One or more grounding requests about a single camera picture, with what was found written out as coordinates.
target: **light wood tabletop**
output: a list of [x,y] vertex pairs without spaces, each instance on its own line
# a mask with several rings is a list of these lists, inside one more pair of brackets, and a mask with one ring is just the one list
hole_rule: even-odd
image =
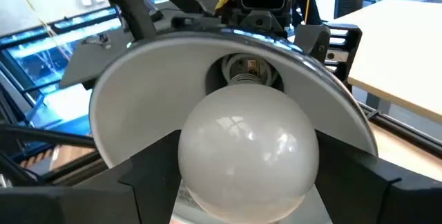
[[442,182],[442,160],[370,123],[379,158]]
[[363,32],[349,83],[442,122],[442,4],[383,0],[335,23]]

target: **glass panel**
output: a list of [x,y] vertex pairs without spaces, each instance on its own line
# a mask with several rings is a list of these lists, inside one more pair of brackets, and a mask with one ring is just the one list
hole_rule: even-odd
[[19,40],[23,40],[29,37],[34,37],[36,35],[40,35],[46,32],[46,29],[43,27],[40,28],[36,28],[34,30],[29,30],[29,31],[24,31],[24,32],[20,32],[14,35],[10,35],[7,37],[2,37],[0,39],[0,44],[9,44],[12,43],[14,41],[19,41]]
[[[92,89],[86,90],[83,85],[78,84],[41,96],[43,102],[35,106],[37,109],[30,121],[37,128],[56,128],[64,131],[72,129],[67,132],[76,133],[76,131],[79,131],[78,134],[82,133],[84,135],[90,131],[87,115],[91,93]],[[81,123],[77,123],[76,127],[72,127],[68,123],[84,116],[86,118]]]
[[69,26],[74,26],[76,24],[80,24],[80,23],[84,23],[87,21],[92,21],[94,19],[100,18],[100,17],[105,17],[105,16],[109,16],[111,14],[115,14],[116,10],[114,8],[109,8],[109,9],[105,9],[105,10],[100,10],[97,12],[93,12],[84,16],[80,16],[80,17],[74,17],[72,19],[60,22],[60,23],[56,23],[55,27],[57,28],[66,28]]
[[[42,85],[60,80],[68,60],[62,55],[60,49],[68,56],[72,56],[74,48],[80,39],[96,35],[98,33],[119,28],[121,23],[118,18],[111,19],[99,24],[73,30],[54,38],[47,37],[39,41],[18,45],[7,49],[10,55],[17,61],[26,75],[35,85]],[[56,89],[56,85],[42,90],[49,93]]]

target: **cable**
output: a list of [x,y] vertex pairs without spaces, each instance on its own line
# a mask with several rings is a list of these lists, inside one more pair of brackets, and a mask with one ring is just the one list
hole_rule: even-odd
[[307,18],[309,16],[309,9],[310,9],[310,0],[307,0],[307,7],[305,8],[304,24],[307,24]]
[[40,21],[41,26],[43,26],[45,28],[45,30],[48,33],[49,37],[54,41],[54,43],[57,46],[57,48],[60,51],[60,53],[64,56],[64,58],[66,58],[69,61],[70,60],[69,56],[61,49],[61,45],[59,45],[57,40],[55,39],[55,37],[57,36],[57,33],[55,33],[54,30],[52,30],[52,28],[37,14],[37,11],[34,9],[34,6],[30,2],[30,0],[25,0],[25,1],[28,4],[28,6],[30,7],[30,9],[32,10],[32,12],[34,13],[34,15]]

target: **lamp shade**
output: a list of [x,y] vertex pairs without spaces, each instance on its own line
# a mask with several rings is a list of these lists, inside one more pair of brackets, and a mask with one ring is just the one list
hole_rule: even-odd
[[[216,66],[221,57],[238,53],[269,62],[281,91],[313,128],[377,156],[363,112],[322,64],[285,39],[224,28],[135,44],[103,72],[90,101],[90,124],[106,164],[114,167],[182,129],[198,102],[225,85]],[[313,216],[324,207],[315,187],[311,192],[304,202]]]

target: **white globe bulb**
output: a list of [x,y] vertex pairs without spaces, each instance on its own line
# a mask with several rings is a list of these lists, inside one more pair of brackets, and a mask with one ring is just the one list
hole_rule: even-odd
[[284,93],[257,84],[206,96],[184,124],[178,149],[192,197],[228,223],[289,215],[313,186],[318,159],[305,113]]

